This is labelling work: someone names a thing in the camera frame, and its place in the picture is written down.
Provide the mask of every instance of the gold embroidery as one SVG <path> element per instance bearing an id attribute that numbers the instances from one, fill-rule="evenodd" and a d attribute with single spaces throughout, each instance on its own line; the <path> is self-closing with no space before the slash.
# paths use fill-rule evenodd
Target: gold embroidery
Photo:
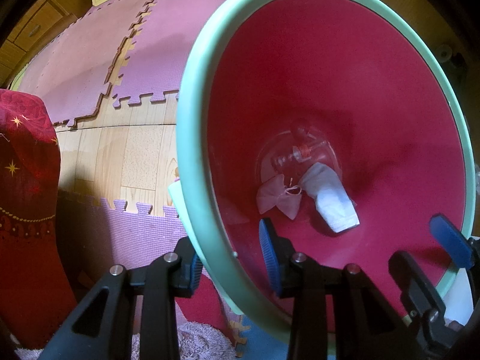
<path id="1" fill-rule="evenodd" d="M 13 177 L 15 171 L 20 169 L 20 168 L 16 168 L 15 164 L 14 164 L 14 161 L 12 160 L 11 163 L 9 163 L 8 166 L 5 167 L 5 169 L 8 169 L 8 171 L 11 172 L 11 176 Z"/>
<path id="2" fill-rule="evenodd" d="M 15 117 L 15 119 L 12 119 L 11 122 L 15 123 L 17 127 L 19 124 L 23 123 L 18 117 Z"/>
<path id="3" fill-rule="evenodd" d="M 22 221 L 22 222 L 43 222 L 43 221 L 47 221 L 49 219 L 55 218 L 55 214 L 53 214 L 52 216 L 47 216 L 46 218 L 42 218 L 42 219 L 23 219 L 23 218 L 19 218 L 17 216 L 14 216 L 13 214 L 11 214 L 10 212 L 6 211 L 5 209 L 3 209 L 1 207 L 0 207 L 0 211 L 4 212 L 4 214 L 6 214 L 8 216 L 13 216 L 14 219 L 17 219 L 17 220 Z"/>

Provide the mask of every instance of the red cloth with stars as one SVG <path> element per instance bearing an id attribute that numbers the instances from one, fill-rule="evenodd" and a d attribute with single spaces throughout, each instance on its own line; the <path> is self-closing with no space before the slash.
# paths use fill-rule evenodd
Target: red cloth with stars
<path id="1" fill-rule="evenodd" d="M 0 318 L 44 347 L 76 302 L 55 243 L 57 136 L 36 96 L 0 89 Z"/>

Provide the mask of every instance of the white object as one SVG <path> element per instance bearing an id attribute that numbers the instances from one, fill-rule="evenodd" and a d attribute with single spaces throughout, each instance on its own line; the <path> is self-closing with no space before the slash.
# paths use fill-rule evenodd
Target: white object
<path id="1" fill-rule="evenodd" d="M 315 200 L 317 211 L 335 233 L 360 224 L 353 204 L 332 168 L 316 162 L 298 184 Z"/>
<path id="2" fill-rule="evenodd" d="M 473 300 L 465 268 L 460 268 L 443 301 L 446 306 L 445 320 L 466 325 L 473 313 Z"/>
<path id="3" fill-rule="evenodd" d="M 295 219 L 300 209 L 302 190 L 298 186 L 286 187 L 284 180 L 284 175 L 276 175 L 258 188 L 257 207 L 260 214 L 277 206 L 290 219 Z"/>

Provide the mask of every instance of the drawer handle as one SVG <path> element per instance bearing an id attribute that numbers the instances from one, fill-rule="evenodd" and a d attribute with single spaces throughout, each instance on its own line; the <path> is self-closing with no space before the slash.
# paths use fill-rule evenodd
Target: drawer handle
<path id="1" fill-rule="evenodd" d="M 31 38 L 32 36 L 34 36 L 38 32 L 38 30 L 40 30 L 40 27 L 42 27 L 40 24 L 37 24 L 35 27 L 33 27 L 33 30 L 30 31 L 28 37 Z"/>

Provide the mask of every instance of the wooden cabinet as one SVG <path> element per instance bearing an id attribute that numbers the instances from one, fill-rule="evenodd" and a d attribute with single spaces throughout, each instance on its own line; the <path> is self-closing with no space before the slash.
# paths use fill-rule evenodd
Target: wooden cabinet
<path id="1" fill-rule="evenodd" d="M 20 31 L 15 44 L 23 50 L 29 50 L 62 17 L 51 3 L 45 2 Z"/>
<path id="2" fill-rule="evenodd" d="M 7 86 L 46 44 L 91 6 L 92 0 L 37 0 L 0 47 L 0 87 Z"/>

